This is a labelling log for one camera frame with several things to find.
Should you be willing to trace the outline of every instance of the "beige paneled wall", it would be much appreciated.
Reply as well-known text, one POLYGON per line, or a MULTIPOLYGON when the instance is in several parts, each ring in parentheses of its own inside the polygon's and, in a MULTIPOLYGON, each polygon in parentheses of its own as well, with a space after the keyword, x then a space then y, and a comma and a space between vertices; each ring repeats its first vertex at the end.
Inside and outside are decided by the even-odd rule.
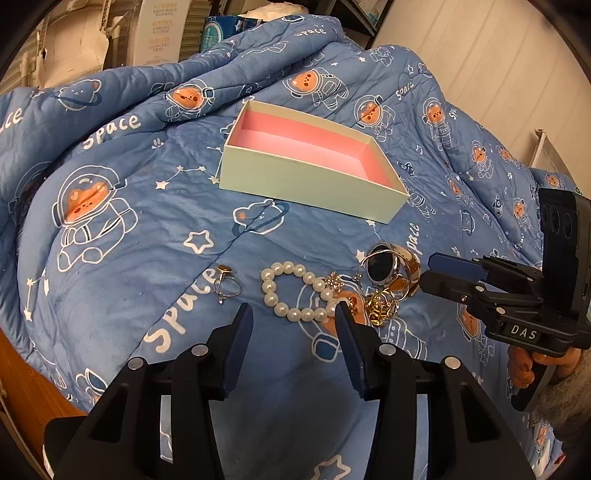
POLYGON ((591 196, 591 84, 527 0, 394 0, 376 45, 414 50, 446 99, 527 161, 542 128, 591 196))

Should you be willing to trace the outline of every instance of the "blue quilt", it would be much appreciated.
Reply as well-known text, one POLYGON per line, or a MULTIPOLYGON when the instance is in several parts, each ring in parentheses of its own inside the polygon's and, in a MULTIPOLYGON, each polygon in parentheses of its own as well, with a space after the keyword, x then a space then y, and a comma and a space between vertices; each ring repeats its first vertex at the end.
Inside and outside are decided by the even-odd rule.
MULTIPOLYGON (((263 302, 264 268, 290 260, 318 276, 337 271, 355 289, 350 276, 380 240, 412 250, 424 268, 436 251, 540 267, 537 190, 575 188, 514 159, 446 102, 409 49, 362 50, 338 20, 315 15, 260 25, 179 64, 16 89, 0 98, 0 119, 0 327, 78 408, 90 410, 130 357, 175 358, 241 302, 252 305, 238 387, 212 402, 228 479, 361 479, 374 432, 377 404, 352 389, 334 325, 275 316, 263 302), (372 135, 407 204, 381 225, 220 190, 225 139, 254 98, 372 135), (223 305, 212 293, 219 264, 243 284, 223 305)), ((277 284, 290 306, 324 305, 293 275, 277 284)), ((379 334, 415 358, 458 356, 533 466, 558 449, 547 424, 512 410, 506 346, 462 307, 418 292, 379 334)), ((169 407, 165 398, 164 458, 169 407)), ((422 399, 418 419, 423 479, 422 399)))

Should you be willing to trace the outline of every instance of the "rectangular box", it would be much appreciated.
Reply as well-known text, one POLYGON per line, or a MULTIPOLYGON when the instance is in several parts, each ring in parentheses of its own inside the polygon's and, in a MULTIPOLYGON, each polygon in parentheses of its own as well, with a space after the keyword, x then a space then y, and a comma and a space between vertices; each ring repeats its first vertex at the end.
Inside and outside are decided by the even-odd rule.
POLYGON ((226 140, 220 188, 388 223, 408 199, 373 137, 250 100, 226 140))

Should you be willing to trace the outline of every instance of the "pearl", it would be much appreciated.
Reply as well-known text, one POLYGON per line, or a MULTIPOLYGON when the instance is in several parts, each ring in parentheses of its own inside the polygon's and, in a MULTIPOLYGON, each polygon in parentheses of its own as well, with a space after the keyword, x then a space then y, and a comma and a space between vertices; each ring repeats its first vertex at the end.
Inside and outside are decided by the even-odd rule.
POLYGON ((295 269, 295 265, 293 262, 290 262, 289 260, 287 262, 283 262, 283 273, 286 274, 290 274, 294 272, 295 269))
POLYGON ((304 322, 311 322, 314 320, 314 310, 312 309, 303 309, 301 311, 301 319, 304 322))
POLYGON ((294 275, 296 277, 303 277, 304 273, 306 273, 306 268, 304 265, 302 265, 301 263, 298 263, 295 267, 294 267, 294 275))
POLYGON ((261 272, 262 281, 273 280, 273 278, 275 278, 275 272, 273 272, 273 270, 271 270, 270 268, 266 268, 261 272))
POLYGON ((287 315, 289 309, 290 308, 287 306, 287 303, 283 303, 281 301, 277 305, 275 305, 273 311, 275 312, 275 315, 277 315, 278 317, 284 317, 285 315, 287 315))
POLYGON ((275 263, 273 263, 273 265, 271 265, 271 270, 273 270, 273 273, 275 274, 275 276, 278 277, 279 275, 281 275, 283 273, 283 264, 279 263, 279 262, 275 262, 275 263))
POLYGON ((265 305, 268 307, 274 307, 279 302, 279 296, 277 293, 270 292, 265 295, 265 305))
POLYGON ((314 291, 322 291, 326 288, 326 283, 321 278, 317 278, 314 280, 312 287, 314 288, 314 291))
POLYGON ((290 322, 297 322, 298 320, 300 320, 301 318, 301 312, 300 309, 289 309, 289 311, 287 312, 287 319, 290 322))
POLYGON ((314 320, 322 323, 328 322, 329 317, 326 314, 326 309, 319 307, 316 310, 314 310, 314 320))
POLYGON ((265 293, 272 293, 277 289, 277 284, 272 280, 265 280, 262 283, 262 290, 265 293))
POLYGON ((326 314, 329 317, 334 317, 335 316, 335 308, 336 308, 336 304, 337 304, 337 300, 335 299, 330 299, 327 303, 326 303, 326 314))
POLYGON ((312 272, 306 272, 301 279, 306 285, 312 285, 316 280, 316 275, 314 275, 312 272))
POLYGON ((332 290, 329 288, 325 288, 323 291, 320 292, 320 298, 324 301, 329 301, 332 298, 332 290))

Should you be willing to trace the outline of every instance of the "blanket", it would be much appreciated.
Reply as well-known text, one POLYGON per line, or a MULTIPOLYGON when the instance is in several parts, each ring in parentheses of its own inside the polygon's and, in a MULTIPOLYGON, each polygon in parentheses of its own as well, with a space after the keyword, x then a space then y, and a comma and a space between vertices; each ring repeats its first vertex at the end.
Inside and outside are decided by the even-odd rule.
MULTIPOLYGON (((524 167, 446 102, 412 51, 363 50, 337 19, 316 15, 257 26, 179 64, 15 89, 0 98, 0 119, 0 327, 78 408, 89 411, 129 358, 173 359, 231 322, 240 302, 253 307, 238 387, 212 402, 228 479, 361 479, 375 427, 377 404, 352 389, 333 321, 275 316, 263 302, 264 268, 336 271, 355 290, 351 276, 380 240, 408 248, 423 268, 437 251, 540 268, 537 189, 575 189, 524 167), (223 145, 248 99, 372 135, 408 202, 381 225, 220 190, 223 145), (243 284, 223 305, 212 293, 219 264, 243 284)), ((324 305, 293 275, 277 289, 290 307, 324 305)), ((462 306, 421 292, 378 329, 414 358, 458 356, 539 468, 559 445, 547 423, 511 408, 506 346, 483 331, 462 306)), ((421 398, 417 479, 427 425, 421 398)), ((161 440, 172 459, 167 398, 161 440)))

